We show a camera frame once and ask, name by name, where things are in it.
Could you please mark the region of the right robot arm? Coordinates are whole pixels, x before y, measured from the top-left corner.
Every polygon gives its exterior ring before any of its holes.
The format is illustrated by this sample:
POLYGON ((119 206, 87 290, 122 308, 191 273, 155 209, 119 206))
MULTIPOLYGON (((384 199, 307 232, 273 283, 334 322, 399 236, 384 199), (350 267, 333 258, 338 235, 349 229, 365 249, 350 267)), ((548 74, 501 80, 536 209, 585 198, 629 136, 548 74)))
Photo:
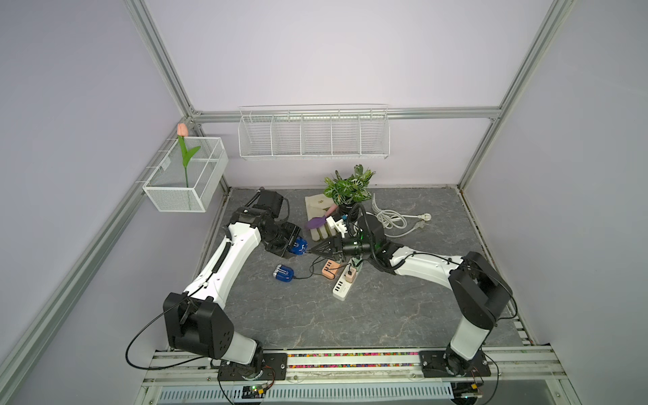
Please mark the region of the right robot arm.
POLYGON ((310 248, 309 253, 340 261, 359 259, 383 273, 420 278, 449 289, 462 318, 444 359, 447 368, 478 357, 504 309, 514 300, 511 287, 480 253, 447 256, 419 251, 393 240, 381 221, 356 204, 339 231, 310 248))

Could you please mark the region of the purple pink garden trowel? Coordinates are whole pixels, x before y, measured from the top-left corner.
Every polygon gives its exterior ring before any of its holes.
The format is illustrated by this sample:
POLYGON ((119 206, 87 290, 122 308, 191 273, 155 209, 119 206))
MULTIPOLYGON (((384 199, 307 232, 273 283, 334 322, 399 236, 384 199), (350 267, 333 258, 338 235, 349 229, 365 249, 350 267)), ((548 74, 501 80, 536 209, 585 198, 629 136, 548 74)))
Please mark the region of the purple pink garden trowel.
POLYGON ((309 219, 305 227, 308 230, 316 230, 327 224, 327 219, 337 210, 338 206, 336 204, 332 205, 327 212, 321 217, 315 217, 309 219))

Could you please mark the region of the artificial pink tulip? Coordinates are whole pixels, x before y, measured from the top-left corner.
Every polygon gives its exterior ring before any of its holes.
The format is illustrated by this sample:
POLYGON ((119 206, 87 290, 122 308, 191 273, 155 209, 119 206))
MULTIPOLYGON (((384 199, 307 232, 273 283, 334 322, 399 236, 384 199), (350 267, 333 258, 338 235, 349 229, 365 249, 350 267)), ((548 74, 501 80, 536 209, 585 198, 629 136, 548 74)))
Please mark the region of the artificial pink tulip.
POLYGON ((187 147, 187 137, 189 136, 189 130, 185 123, 179 123, 177 125, 177 142, 180 147, 181 156, 182 156, 182 166, 184 169, 185 185, 189 187, 189 175, 188 175, 188 166, 197 152, 200 151, 200 146, 195 146, 193 148, 187 147))

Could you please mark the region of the green charger cube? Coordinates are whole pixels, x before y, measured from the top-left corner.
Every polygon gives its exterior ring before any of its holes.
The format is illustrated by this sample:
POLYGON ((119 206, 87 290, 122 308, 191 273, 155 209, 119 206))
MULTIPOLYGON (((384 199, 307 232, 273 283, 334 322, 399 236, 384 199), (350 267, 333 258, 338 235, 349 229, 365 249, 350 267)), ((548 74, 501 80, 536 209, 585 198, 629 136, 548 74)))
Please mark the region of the green charger cube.
POLYGON ((359 272, 363 266, 363 262, 363 258, 352 258, 350 260, 351 268, 354 268, 357 272, 359 272))

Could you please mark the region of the potted green plant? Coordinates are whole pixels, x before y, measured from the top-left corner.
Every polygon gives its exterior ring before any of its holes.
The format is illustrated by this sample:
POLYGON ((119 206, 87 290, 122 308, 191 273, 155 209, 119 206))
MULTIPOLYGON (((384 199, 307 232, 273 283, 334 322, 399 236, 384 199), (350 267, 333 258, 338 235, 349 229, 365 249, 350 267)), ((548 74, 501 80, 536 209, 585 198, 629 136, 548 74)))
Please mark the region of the potted green plant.
POLYGON ((341 214, 347 214, 354 205, 372 198, 369 185, 374 175, 374 170, 366 169, 361 164, 355 165, 353 174, 347 178, 343 178, 336 170, 334 178, 325 178, 326 188, 323 194, 332 199, 341 214))

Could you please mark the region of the blue electric shaver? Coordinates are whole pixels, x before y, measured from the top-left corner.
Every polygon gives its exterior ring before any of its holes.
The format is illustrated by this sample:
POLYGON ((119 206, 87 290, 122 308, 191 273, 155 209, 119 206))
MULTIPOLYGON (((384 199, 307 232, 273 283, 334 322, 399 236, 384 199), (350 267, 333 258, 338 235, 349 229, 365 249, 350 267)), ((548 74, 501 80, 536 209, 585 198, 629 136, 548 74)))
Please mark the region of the blue electric shaver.
POLYGON ((295 272, 290 267, 278 265, 273 271, 273 276, 278 281, 289 283, 295 278, 295 272))
POLYGON ((292 248, 290 248, 290 252, 295 256, 301 256, 305 254, 307 250, 308 250, 308 242, 300 236, 295 238, 295 242, 292 248))

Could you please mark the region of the black USB cable spare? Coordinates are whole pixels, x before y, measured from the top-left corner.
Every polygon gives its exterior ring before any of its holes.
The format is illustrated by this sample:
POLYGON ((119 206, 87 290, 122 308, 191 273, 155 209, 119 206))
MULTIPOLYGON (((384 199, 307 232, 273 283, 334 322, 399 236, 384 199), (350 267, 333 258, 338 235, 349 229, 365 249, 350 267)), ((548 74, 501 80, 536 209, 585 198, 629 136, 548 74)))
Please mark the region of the black USB cable spare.
POLYGON ((322 256, 316 257, 312 261, 310 266, 308 267, 307 272, 305 274, 302 274, 302 275, 298 275, 298 274, 295 273, 294 276, 293 276, 293 280, 306 280, 306 279, 311 278, 313 275, 316 275, 316 273, 315 273, 316 266, 320 265, 320 264, 325 264, 326 261, 327 261, 327 258, 324 258, 324 256, 323 257, 322 256))

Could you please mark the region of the orange power strip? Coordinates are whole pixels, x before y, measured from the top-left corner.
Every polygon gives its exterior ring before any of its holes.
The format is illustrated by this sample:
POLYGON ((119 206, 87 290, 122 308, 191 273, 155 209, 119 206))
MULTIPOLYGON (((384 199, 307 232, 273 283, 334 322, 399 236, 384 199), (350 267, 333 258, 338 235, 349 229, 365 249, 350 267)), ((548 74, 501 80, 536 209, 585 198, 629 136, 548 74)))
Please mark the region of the orange power strip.
POLYGON ((322 276, 334 280, 342 266, 334 260, 328 259, 322 267, 322 276))

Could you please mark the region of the white power strip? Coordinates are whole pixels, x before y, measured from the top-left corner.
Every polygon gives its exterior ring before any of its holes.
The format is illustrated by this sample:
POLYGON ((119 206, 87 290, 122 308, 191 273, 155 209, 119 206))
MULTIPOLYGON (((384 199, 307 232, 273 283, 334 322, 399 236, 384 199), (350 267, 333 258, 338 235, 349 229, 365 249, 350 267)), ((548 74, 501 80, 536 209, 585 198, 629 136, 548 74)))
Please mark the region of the white power strip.
POLYGON ((351 290, 352 286, 354 283, 347 283, 344 280, 344 272, 348 269, 350 269, 351 266, 347 266, 347 268, 344 269, 343 273, 335 283, 334 287, 332 288, 332 295, 334 298, 337 300, 346 300, 347 295, 349 294, 349 291, 351 290))

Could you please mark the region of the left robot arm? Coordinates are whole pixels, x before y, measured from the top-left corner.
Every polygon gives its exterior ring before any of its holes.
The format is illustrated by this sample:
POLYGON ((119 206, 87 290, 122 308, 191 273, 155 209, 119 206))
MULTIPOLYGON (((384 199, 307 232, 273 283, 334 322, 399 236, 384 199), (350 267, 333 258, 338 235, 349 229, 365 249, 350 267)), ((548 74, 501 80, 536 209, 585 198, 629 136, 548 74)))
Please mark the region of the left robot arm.
POLYGON ((278 192, 260 189, 236 209, 219 247, 205 268, 182 293, 170 293, 163 304, 168 344, 209 359, 257 370, 263 368, 263 348, 236 332, 224 309, 249 256, 263 246, 280 258, 301 248, 300 227, 281 218, 290 204, 278 192))

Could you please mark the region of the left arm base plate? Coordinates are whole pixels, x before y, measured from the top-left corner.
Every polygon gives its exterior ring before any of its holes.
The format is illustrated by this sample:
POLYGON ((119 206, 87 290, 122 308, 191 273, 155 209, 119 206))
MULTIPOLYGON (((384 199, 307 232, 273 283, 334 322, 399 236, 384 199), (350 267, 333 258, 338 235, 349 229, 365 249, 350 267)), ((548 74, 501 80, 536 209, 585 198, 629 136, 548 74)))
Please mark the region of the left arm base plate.
POLYGON ((256 356, 251 364, 240 364, 223 360, 219 366, 220 381, 283 381, 288 371, 288 354, 285 352, 264 352, 256 356))

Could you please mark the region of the white mesh wall basket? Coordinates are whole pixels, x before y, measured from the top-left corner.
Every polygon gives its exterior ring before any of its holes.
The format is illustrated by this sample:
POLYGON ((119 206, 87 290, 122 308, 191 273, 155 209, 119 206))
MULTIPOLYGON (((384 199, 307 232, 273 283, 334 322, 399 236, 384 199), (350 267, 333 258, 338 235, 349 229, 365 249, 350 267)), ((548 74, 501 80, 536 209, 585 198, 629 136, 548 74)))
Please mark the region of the white mesh wall basket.
POLYGON ((228 164, 221 138, 178 137, 143 183, 163 213, 204 213, 228 164))

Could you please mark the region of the pink charger cube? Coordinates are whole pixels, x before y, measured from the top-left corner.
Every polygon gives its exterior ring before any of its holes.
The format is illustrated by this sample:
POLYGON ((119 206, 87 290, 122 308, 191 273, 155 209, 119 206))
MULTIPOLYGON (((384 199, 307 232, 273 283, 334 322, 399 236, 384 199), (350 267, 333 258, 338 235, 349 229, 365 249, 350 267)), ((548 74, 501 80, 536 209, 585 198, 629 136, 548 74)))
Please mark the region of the pink charger cube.
POLYGON ((355 268, 350 268, 344 272, 344 280, 347 283, 354 283, 354 280, 357 277, 357 270, 355 268))

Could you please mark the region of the white gardening glove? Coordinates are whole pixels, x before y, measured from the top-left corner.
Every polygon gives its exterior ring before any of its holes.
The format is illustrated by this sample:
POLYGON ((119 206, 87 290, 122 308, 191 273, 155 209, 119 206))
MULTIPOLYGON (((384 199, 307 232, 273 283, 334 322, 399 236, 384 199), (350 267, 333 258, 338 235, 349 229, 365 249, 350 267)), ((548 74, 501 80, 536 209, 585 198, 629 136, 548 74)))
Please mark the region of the white gardening glove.
MULTIPOLYGON (((309 219, 323 216, 334 204, 333 200, 324 194, 305 197, 306 222, 308 222, 309 219)), ((335 219, 339 219, 339 207, 337 207, 337 210, 331 216, 335 219)), ((331 229, 327 224, 319 229, 306 229, 306 233, 312 238, 312 241, 322 241, 329 237, 338 235, 335 229, 331 229)))

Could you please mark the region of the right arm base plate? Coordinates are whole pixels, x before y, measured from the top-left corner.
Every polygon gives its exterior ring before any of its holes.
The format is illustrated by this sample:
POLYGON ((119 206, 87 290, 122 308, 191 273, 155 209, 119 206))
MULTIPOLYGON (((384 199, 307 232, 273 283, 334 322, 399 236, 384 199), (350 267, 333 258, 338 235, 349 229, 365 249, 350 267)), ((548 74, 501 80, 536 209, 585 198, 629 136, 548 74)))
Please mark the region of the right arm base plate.
POLYGON ((422 350, 418 353, 425 378, 491 376, 489 362, 479 349, 471 360, 466 360, 450 349, 422 350))

